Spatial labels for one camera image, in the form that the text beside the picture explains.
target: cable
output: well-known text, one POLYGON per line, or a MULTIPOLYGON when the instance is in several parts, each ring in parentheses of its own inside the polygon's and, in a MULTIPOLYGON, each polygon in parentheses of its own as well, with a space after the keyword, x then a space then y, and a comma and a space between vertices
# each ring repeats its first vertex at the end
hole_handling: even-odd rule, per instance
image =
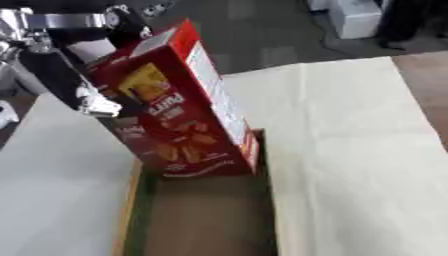
POLYGON ((310 17, 311 25, 313 25, 314 27, 319 29, 321 31, 321 33, 322 33, 322 38, 319 39, 319 44, 320 44, 320 46, 322 48, 324 48, 326 50, 329 50, 329 51, 332 51, 332 52, 335 52, 335 53, 338 53, 340 55, 343 55, 344 57, 349 58, 349 59, 356 59, 357 58, 357 56, 352 55, 352 54, 350 54, 348 52, 345 52, 345 51, 342 51, 342 50, 339 50, 339 49, 334 49, 334 48, 331 48, 330 46, 328 46, 328 44, 326 42, 327 35, 328 35, 327 31, 322 26, 320 26, 319 23, 317 23, 317 21, 314 19, 314 17, 312 15, 310 15, 310 16, 311 16, 310 17))

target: black cable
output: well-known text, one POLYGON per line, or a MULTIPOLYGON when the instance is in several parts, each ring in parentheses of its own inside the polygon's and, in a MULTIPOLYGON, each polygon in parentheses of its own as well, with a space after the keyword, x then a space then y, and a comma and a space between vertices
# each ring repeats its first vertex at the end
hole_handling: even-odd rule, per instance
POLYGON ((327 31, 325 30, 325 28, 320 26, 319 23, 317 23, 317 21, 314 19, 314 17, 311 16, 310 18, 311 18, 311 25, 313 25, 314 27, 319 29, 321 31, 321 33, 322 33, 322 38, 319 39, 319 44, 320 44, 320 46, 322 48, 324 48, 326 50, 329 50, 329 51, 332 51, 332 52, 335 52, 335 53, 338 53, 340 55, 343 55, 344 57, 349 58, 349 59, 356 59, 357 58, 357 56, 352 55, 352 54, 350 54, 348 52, 345 52, 345 51, 342 51, 342 50, 339 50, 339 49, 335 49, 335 48, 331 48, 330 46, 328 46, 328 44, 326 42, 327 34, 328 34, 327 31))
POLYGON ((343 55, 344 57, 346 57, 346 58, 348 58, 348 59, 356 59, 356 58, 358 58, 357 56, 355 56, 355 55, 351 55, 351 54, 348 53, 348 52, 345 52, 345 51, 342 51, 342 50, 339 50, 339 49, 335 49, 335 48, 331 48, 330 46, 328 46, 328 44, 327 44, 327 42, 326 42, 327 34, 328 34, 327 31, 325 30, 325 28, 323 28, 323 27, 322 27, 322 26, 321 26, 321 25, 314 19, 314 16, 321 14, 321 12, 316 12, 316 14, 313 15, 313 14, 312 14, 312 11, 310 11, 308 8, 306 8, 306 7, 302 8, 301 6, 299 6, 299 4, 297 4, 296 6, 297 6, 297 11, 299 11, 299 12, 305 14, 305 15, 308 15, 308 16, 310 17, 310 23, 311 23, 311 25, 314 26, 315 28, 317 28, 318 30, 321 31, 321 33, 322 33, 322 38, 319 39, 319 45, 320 45, 322 48, 324 48, 324 49, 326 49, 326 50, 328 50, 328 51, 332 51, 332 52, 338 53, 338 54, 340 54, 340 55, 343 55))

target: open cardboard box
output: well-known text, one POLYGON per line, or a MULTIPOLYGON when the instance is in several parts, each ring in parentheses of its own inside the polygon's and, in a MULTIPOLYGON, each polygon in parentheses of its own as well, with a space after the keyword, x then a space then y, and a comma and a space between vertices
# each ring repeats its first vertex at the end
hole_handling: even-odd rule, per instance
POLYGON ((256 176, 157 180, 137 162, 115 255, 277 255, 263 132, 256 176))

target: cardboard box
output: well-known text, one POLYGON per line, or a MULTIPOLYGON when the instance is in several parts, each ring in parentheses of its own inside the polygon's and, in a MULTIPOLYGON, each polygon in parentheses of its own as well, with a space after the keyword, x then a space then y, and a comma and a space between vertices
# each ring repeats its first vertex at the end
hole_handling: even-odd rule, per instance
POLYGON ((188 20, 90 67, 123 105, 109 127, 165 177, 254 172, 258 143, 188 20))

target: metal part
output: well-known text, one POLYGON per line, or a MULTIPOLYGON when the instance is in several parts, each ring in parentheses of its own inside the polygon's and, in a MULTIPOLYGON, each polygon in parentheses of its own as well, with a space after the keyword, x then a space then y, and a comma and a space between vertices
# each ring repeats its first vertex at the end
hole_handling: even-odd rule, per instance
POLYGON ((21 13, 24 28, 35 29, 78 29, 104 28, 104 14, 25 14, 21 13))

